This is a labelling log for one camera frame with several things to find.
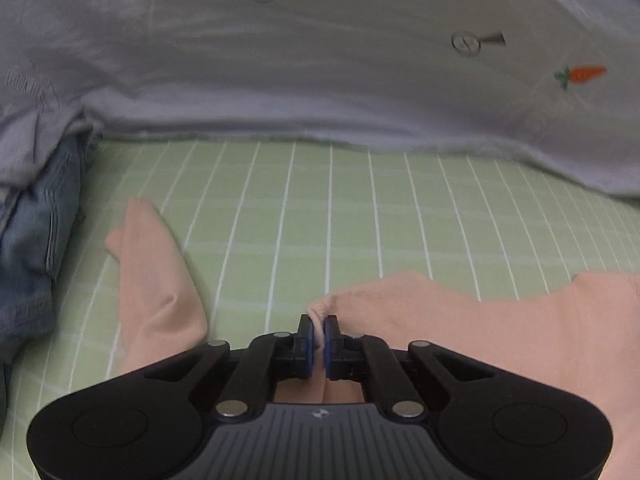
pink fabric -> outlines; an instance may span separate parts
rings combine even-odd
[[[129,372],[192,348],[207,333],[202,302],[182,255],[153,205],[132,198],[107,239],[120,260],[120,323]],[[640,294],[633,274],[579,275],[573,283],[521,301],[478,302],[416,272],[347,288],[308,308],[335,314],[345,333],[365,333],[405,349],[428,339],[511,372],[573,392],[609,418],[614,449],[602,480],[640,470]],[[358,384],[324,378],[316,353],[309,381],[285,381],[279,402],[361,402]]]
[[[120,333],[127,373],[193,348],[207,318],[189,271],[153,204],[130,198],[121,227],[105,240],[120,261]]]

denim jeans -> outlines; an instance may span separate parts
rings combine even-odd
[[[0,431],[11,363],[53,330],[52,286],[79,211],[91,134],[64,137],[37,181],[0,203]]]

green surface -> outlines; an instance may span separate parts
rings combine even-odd
[[[300,143],[105,143],[56,288],[59,327],[12,375],[1,479],[36,478],[24,437],[40,407],[118,370],[118,265],[103,240],[132,195],[158,206],[210,336],[236,348],[295,329],[327,291],[407,268],[482,300],[555,290],[585,269],[640,269],[640,212],[514,164]]]

denim fabric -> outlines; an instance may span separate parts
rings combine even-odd
[[[0,203],[0,428],[15,355],[55,325],[51,289],[78,215],[91,145],[90,134],[63,138],[37,181]]]

carrot print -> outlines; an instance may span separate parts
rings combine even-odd
[[[569,83],[583,84],[596,79],[607,71],[604,66],[574,66],[565,68],[562,72],[556,72],[555,77],[560,82],[562,90],[566,90]]]

